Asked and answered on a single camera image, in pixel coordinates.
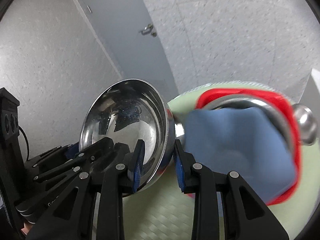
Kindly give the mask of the small steel bowl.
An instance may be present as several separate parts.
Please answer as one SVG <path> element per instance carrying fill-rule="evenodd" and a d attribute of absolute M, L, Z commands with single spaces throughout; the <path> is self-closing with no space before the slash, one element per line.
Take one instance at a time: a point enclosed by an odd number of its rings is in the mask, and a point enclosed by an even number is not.
<path fill-rule="evenodd" d="M 79 150 L 108 137 L 134 150 L 139 139 L 145 155 L 138 190 L 154 184 L 169 165 L 175 143 L 173 114 L 158 90 L 139 79 L 119 81 L 90 107 L 82 125 Z"/>

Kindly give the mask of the green round tablecloth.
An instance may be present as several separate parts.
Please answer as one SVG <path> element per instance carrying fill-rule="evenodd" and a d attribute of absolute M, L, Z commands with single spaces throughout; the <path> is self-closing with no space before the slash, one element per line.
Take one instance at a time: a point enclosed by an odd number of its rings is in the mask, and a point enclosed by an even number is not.
<path fill-rule="evenodd" d="M 256 82 L 207 83 L 170 100 L 169 107 L 179 119 L 183 119 L 195 108 L 198 97 L 213 88 L 272 90 Z M 301 178 L 295 193 L 286 201 L 269 206 L 290 239 L 297 239 L 304 232 L 319 205 L 318 141 L 311 146 L 302 146 L 301 163 Z M 149 188 L 125 197 L 123 212 L 126 239 L 191 238 L 194 199 L 181 192 L 173 164 Z"/>

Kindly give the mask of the blue plastic plate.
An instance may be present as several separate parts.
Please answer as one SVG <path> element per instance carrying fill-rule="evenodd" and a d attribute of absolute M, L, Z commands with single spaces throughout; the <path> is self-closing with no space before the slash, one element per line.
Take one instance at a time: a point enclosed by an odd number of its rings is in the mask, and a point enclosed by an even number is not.
<path fill-rule="evenodd" d="M 198 163 L 214 172 L 238 172 L 266 204 L 296 182 L 285 140 L 258 108 L 195 109 L 184 130 L 185 151 Z"/>

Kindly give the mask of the grey door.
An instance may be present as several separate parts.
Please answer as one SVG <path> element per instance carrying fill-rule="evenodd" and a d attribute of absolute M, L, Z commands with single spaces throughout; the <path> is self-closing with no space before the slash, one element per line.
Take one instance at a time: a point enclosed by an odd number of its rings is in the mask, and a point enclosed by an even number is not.
<path fill-rule="evenodd" d="M 142 79 L 171 100 L 178 89 L 158 37 L 140 30 L 153 23 L 143 0 L 76 0 L 124 79 Z"/>

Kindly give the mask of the red plastic basin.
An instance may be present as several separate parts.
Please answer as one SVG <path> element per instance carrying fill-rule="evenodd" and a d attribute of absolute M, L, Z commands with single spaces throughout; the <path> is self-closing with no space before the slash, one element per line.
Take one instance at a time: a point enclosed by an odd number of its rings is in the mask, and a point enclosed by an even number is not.
<path fill-rule="evenodd" d="M 293 108 L 287 99 L 279 93 L 268 90 L 213 88 L 205 91 L 198 97 L 193 110 L 247 109 L 251 107 L 263 111 L 272 125 L 282 135 L 297 169 L 297 179 L 294 185 L 268 205 L 279 204 L 289 199 L 295 193 L 302 172 L 298 124 L 293 116 Z"/>

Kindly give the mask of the white counter with sink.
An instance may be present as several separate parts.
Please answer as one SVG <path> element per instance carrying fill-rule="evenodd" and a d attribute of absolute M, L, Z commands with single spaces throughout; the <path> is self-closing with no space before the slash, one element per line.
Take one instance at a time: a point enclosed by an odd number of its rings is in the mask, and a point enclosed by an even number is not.
<path fill-rule="evenodd" d="M 319 70 L 312 68 L 299 103 L 313 112 L 319 111 Z"/>

